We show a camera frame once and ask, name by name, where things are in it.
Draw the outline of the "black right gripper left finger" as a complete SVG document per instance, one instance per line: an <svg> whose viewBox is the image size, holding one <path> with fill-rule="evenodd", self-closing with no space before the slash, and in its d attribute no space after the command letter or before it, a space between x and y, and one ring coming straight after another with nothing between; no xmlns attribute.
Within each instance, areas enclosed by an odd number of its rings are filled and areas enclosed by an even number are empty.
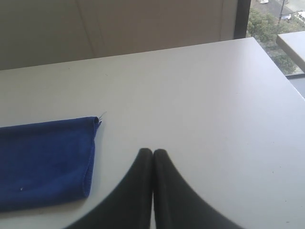
<svg viewBox="0 0 305 229"><path fill-rule="evenodd" d="M153 153L139 150L116 188L68 229L148 229L153 195Z"/></svg>

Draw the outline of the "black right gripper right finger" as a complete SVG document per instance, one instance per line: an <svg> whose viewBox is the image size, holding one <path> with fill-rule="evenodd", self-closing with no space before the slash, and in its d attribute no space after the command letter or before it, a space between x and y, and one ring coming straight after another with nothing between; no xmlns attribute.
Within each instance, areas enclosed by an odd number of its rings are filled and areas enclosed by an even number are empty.
<svg viewBox="0 0 305 229"><path fill-rule="evenodd" d="M153 153L153 204L158 229L240 229L189 186L164 149Z"/></svg>

